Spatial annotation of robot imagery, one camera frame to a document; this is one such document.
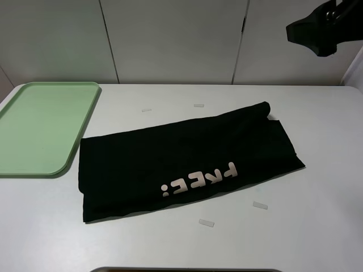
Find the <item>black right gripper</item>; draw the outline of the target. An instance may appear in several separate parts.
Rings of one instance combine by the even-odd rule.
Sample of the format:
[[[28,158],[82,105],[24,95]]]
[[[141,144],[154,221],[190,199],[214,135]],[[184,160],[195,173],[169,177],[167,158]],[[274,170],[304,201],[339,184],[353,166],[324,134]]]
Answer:
[[[318,57],[337,51],[337,43],[362,40],[362,1],[328,1],[307,17],[286,26],[287,40],[302,45]]]

